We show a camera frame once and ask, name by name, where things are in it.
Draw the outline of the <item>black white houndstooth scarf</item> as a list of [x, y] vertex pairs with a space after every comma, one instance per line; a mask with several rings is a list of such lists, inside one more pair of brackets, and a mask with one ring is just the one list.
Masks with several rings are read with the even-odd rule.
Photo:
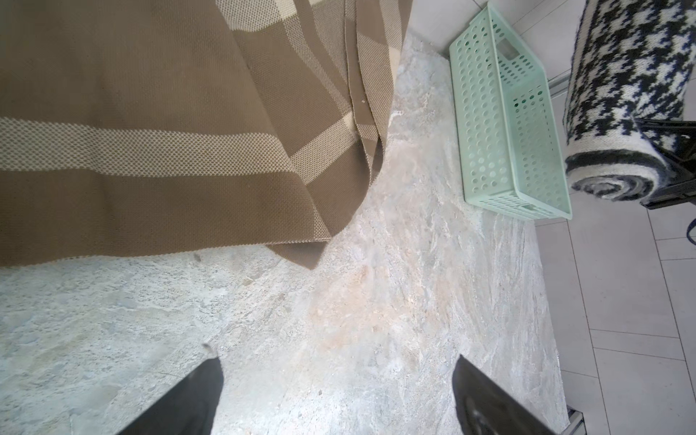
[[564, 115], [570, 187], [610, 201], [663, 188], [671, 171], [658, 150], [678, 141], [639, 122], [682, 119], [694, 66], [694, 2], [588, 1]]

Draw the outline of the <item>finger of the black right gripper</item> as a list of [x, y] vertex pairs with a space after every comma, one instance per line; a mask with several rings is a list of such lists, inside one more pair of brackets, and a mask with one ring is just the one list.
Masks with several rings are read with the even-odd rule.
[[648, 210], [695, 204], [695, 121], [638, 119], [637, 125], [644, 132], [657, 132], [661, 136], [675, 136], [676, 150], [660, 145], [654, 148], [665, 159], [669, 178], [665, 185], [641, 204]]

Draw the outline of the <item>brown beige plaid blanket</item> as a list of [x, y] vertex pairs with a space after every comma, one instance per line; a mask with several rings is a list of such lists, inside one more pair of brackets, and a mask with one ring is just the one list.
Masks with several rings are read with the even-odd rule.
[[5, 1], [1, 264], [264, 245], [381, 171], [409, 1]]

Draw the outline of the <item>mint green plastic basket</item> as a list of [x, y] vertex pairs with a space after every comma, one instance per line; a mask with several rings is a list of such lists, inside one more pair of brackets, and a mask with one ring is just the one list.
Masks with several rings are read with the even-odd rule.
[[493, 5], [449, 46], [465, 201], [515, 219], [571, 219], [542, 63]]

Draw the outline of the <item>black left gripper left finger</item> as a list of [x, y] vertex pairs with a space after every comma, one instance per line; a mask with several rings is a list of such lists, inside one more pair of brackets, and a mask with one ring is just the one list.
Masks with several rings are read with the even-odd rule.
[[208, 359], [122, 429], [119, 435], [210, 434], [223, 386], [224, 374], [219, 358]]

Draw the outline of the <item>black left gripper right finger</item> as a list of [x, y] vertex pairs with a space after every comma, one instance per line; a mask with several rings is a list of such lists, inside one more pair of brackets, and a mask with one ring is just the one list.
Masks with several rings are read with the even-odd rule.
[[554, 434], [463, 355], [452, 374], [452, 390], [463, 434]]

